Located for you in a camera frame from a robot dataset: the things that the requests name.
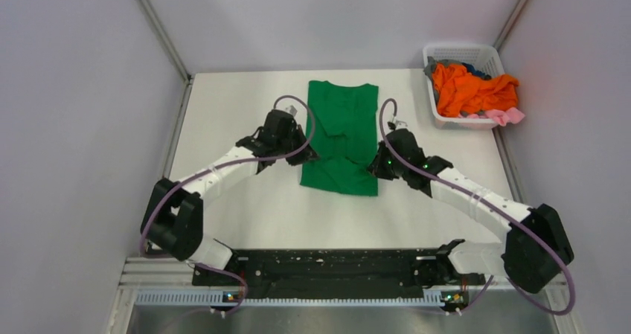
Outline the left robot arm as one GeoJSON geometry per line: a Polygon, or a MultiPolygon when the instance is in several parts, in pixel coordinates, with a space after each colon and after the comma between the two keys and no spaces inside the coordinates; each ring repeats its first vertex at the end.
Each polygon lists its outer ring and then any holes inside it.
{"type": "Polygon", "coordinates": [[[205,207],[231,187],[278,160],[298,166],[319,158],[292,113],[273,109],[255,133],[241,138],[220,159],[187,178],[159,180],[141,223],[141,243],[157,245],[179,260],[210,267],[211,276],[230,284],[238,276],[233,251],[205,233],[205,207]]]}

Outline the green t-shirt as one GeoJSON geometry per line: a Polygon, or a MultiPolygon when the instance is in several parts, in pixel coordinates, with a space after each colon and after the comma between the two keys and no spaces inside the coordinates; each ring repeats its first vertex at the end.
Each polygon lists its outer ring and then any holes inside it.
{"type": "Polygon", "coordinates": [[[368,166],[377,153],[379,87],[338,86],[311,80],[307,105],[314,118],[310,146],[319,159],[303,165],[300,185],[351,196],[377,196],[377,178],[368,166]]]}

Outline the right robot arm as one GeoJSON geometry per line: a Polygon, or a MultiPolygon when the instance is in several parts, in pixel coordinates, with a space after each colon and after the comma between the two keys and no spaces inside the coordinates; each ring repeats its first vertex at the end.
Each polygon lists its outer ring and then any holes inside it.
{"type": "Polygon", "coordinates": [[[436,263],[443,282],[457,283],[466,274],[494,275],[532,294],[560,275],[573,284],[568,266],[574,253],[553,207],[524,205],[477,184],[446,159],[425,155],[404,128],[379,142],[368,172],[378,179],[402,179],[496,237],[494,243],[455,240],[445,246],[445,258],[436,263]]]}

